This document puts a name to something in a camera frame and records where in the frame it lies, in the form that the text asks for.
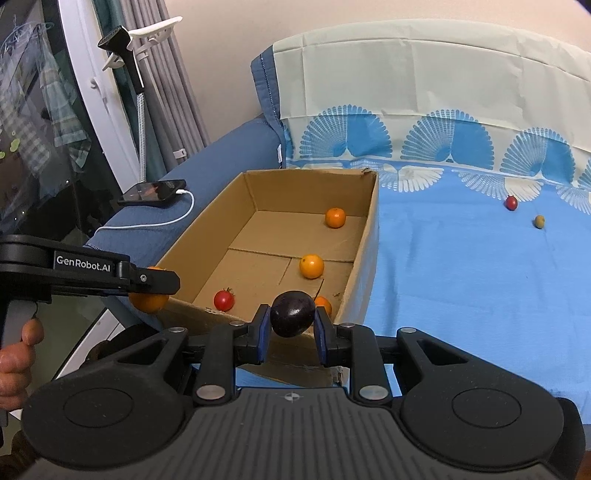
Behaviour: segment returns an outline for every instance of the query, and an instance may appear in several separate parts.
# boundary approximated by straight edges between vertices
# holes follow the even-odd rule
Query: curtain
[[[128,30],[170,17],[164,0],[120,2]],[[134,47],[141,46],[144,41],[136,40],[138,44]],[[207,144],[206,132],[174,33],[168,40],[149,49],[148,57],[138,64],[147,84],[147,104],[153,104],[158,113],[152,117],[157,134],[159,131],[166,133],[174,151],[184,148],[187,156],[197,153]]]
[[[106,32],[101,16],[109,17],[110,27],[124,25],[128,30],[145,27],[169,18],[164,0],[94,0],[99,20]],[[134,48],[145,40],[135,40]],[[197,107],[193,89],[179,52],[176,38],[171,35],[161,44],[147,51],[146,58],[138,65],[146,87],[147,118],[161,154],[161,164],[166,171],[172,170],[189,156],[207,146],[209,140]],[[127,73],[115,70],[117,80]],[[154,160],[148,156],[148,179]]]

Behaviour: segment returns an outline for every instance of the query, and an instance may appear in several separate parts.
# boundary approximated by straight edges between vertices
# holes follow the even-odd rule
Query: sofa armrest
[[[187,190],[195,196],[195,206],[185,219],[171,225],[130,230],[101,230],[88,246],[129,255],[139,267],[155,265],[197,215],[240,173],[247,170],[278,168],[277,147],[280,139],[261,118],[251,120],[215,141],[201,152],[163,177],[184,179]],[[107,225],[162,223],[182,216],[190,207],[189,196],[183,195],[173,205],[160,209],[130,206],[119,211]],[[127,298],[110,297],[105,304],[125,326],[143,320],[157,327],[154,316],[142,314]]]

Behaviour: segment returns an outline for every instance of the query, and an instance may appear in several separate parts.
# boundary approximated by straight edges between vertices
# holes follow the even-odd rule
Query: finger
[[[22,372],[35,361],[35,349],[24,342],[8,345],[0,350],[0,373]]]
[[[33,346],[40,343],[45,337],[43,325],[37,319],[29,320],[22,327],[22,341],[28,346]]]
[[[27,392],[23,391],[13,397],[0,397],[0,408],[6,411],[22,408],[27,399]]]
[[[22,393],[31,383],[31,371],[18,374],[0,374],[0,397],[13,397]]]

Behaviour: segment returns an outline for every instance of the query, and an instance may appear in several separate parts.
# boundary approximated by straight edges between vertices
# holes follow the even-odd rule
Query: beige wall
[[[211,140],[260,113],[250,62],[315,28],[392,18],[454,18],[524,28],[591,50],[575,0],[166,0]]]

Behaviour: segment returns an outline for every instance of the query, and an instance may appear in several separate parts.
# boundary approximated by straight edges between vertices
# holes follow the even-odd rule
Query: orange
[[[324,307],[324,309],[326,310],[326,314],[329,317],[332,315],[332,305],[326,298],[318,296],[314,300],[314,303],[316,303],[317,307]]]
[[[160,267],[148,267],[152,270],[163,270]],[[161,295],[158,293],[135,293],[129,294],[129,301],[139,311],[144,313],[156,313],[162,310],[168,302],[170,295]]]
[[[331,228],[341,228],[345,224],[347,216],[342,208],[331,208],[326,212],[324,221]]]
[[[324,261],[318,255],[305,255],[300,259],[300,272],[313,280],[324,273]]]

